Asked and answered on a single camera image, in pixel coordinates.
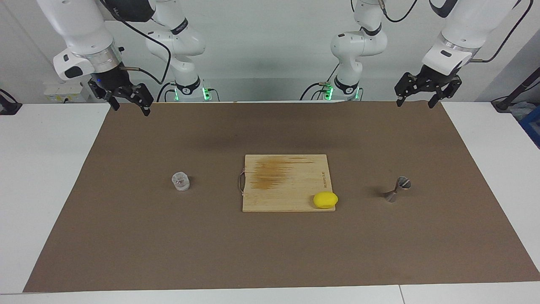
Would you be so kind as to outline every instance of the lemon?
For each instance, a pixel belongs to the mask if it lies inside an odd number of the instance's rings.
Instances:
[[[332,208],[337,202],[338,196],[329,191],[319,192],[313,197],[313,203],[321,209]]]

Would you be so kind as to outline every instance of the white table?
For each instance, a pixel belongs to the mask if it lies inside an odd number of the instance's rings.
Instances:
[[[443,103],[536,267],[540,150],[489,103]],[[27,104],[0,117],[2,303],[540,303],[540,282],[233,290],[21,293],[109,109]]]

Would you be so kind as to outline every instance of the green led light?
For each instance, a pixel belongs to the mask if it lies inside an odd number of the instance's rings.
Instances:
[[[207,101],[210,99],[210,92],[208,92],[208,90],[206,88],[202,88],[202,93],[204,95],[204,100]]]
[[[325,93],[325,99],[326,100],[332,100],[332,94],[334,93],[334,88],[329,85],[328,86],[328,89],[326,90],[326,93]]]

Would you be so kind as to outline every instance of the cutting board handle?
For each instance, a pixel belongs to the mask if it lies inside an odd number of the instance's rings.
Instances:
[[[244,186],[242,186],[242,175],[244,176]],[[242,196],[244,196],[244,188],[246,186],[246,168],[242,169],[242,172],[240,172],[240,175],[238,175],[238,190],[242,193]]]

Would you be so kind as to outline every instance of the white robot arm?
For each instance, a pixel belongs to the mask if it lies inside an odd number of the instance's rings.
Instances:
[[[334,36],[332,54],[339,60],[337,75],[332,80],[333,99],[349,100],[355,96],[362,74],[361,56],[382,53],[388,38],[382,30],[382,10],[378,0],[358,0],[354,19],[360,31],[344,32]]]
[[[67,49],[54,57],[58,76],[64,80],[92,75],[89,86],[97,98],[120,105],[115,97],[137,104],[144,115],[150,113],[153,97],[144,83],[133,85],[114,46],[111,33],[93,0],[37,0],[54,29],[64,38]],[[152,11],[152,2],[141,3]]]
[[[195,70],[195,64],[189,58],[204,52],[206,42],[202,35],[189,25],[176,0],[157,0],[156,13],[152,19],[166,28],[150,32],[148,35],[166,45],[172,53],[171,68],[177,95],[183,101],[207,100],[209,94]],[[168,53],[164,48],[150,39],[146,40],[146,46],[152,54],[167,62]]]
[[[416,76],[405,73],[397,85],[397,105],[420,91],[435,92],[428,105],[451,98],[461,79],[457,72],[480,50],[488,35],[508,15],[518,0],[430,0],[431,8],[446,25],[424,56]]]

